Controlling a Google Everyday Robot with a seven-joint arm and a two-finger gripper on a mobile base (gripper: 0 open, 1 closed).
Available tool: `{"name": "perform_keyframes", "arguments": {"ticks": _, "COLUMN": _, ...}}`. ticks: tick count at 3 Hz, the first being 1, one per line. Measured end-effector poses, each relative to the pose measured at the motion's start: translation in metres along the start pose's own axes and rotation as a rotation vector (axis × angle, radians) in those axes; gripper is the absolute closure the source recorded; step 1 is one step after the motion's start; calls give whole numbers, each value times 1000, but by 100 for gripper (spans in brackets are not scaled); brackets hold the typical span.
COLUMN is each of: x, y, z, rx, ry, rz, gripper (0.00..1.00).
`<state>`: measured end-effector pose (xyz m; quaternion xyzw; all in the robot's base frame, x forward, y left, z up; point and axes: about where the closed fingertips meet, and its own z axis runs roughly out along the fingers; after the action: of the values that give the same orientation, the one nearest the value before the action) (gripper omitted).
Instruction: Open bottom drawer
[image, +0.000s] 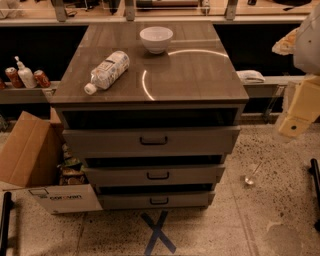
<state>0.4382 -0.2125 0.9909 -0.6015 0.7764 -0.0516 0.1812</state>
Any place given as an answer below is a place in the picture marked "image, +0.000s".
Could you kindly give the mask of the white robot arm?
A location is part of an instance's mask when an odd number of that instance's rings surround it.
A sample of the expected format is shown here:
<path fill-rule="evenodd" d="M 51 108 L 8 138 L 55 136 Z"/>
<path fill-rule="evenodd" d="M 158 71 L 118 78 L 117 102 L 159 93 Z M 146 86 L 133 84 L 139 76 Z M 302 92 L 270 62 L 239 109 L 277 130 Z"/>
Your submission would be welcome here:
<path fill-rule="evenodd" d="M 298 84 L 287 86 L 283 112 L 276 122 L 279 135 L 296 138 L 320 116 L 320 4 L 298 28 L 276 42 L 272 51 L 292 54 L 294 66 L 305 73 Z"/>

